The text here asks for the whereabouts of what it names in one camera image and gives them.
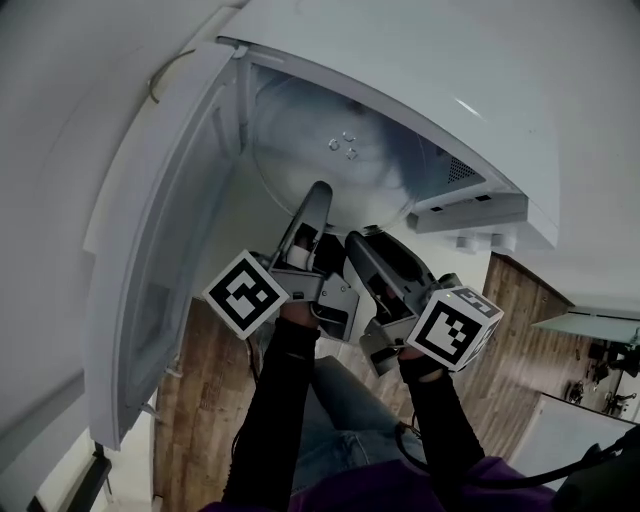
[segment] purple shirt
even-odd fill
[[[500,458],[485,457],[470,476],[511,480],[522,475]],[[251,484],[247,486],[251,493]],[[554,492],[546,487],[502,491],[462,487],[462,508],[482,512],[551,511]],[[203,512],[259,512],[260,507],[211,503]],[[327,478],[291,497],[289,512],[445,512],[433,492],[429,475],[401,460],[353,469]]]

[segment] black sleeve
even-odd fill
[[[223,503],[287,510],[319,336],[317,329],[276,320]]]
[[[456,479],[484,458],[484,450],[462,410],[453,381],[448,373],[433,382],[418,382],[420,366],[425,375],[433,370],[428,357],[400,361],[400,369],[409,384],[411,400],[418,419],[422,447],[434,476]]]

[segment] open door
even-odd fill
[[[85,383],[91,436],[112,449],[179,351],[196,262],[240,152],[233,52],[201,43],[185,57],[100,222]]]

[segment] floor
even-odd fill
[[[492,256],[484,294],[505,317],[485,350],[454,376],[462,406],[487,454],[508,457],[523,433],[540,391],[564,394],[583,379],[589,338],[534,329],[564,313],[566,302],[508,261]],[[377,379],[358,347],[323,340],[317,356],[334,355],[401,419],[413,408],[397,371]],[[178,370],[160,387],[154,492],[164,510],[195,511],[220,498],[231,442],[254,391],[245,345],[194,300]]]

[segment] white appliance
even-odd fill
[[[258,92],[274,73],[433,143],[412,209],[417,233],[443,232],[470,252],[554,247],[552,117],[535,77],[451,2],[254,0],[187,48],[195,52],[158,84],[159,104],[148,100],[123,140],[85,242],[96,255],[85,380],[91,435],[105,446],[120,447],[178,353],[207,254],[224,253],[236,219],[287,219],[256,205],[264,187],[246,154]],[[229,204],[234,187],[240,206]]]

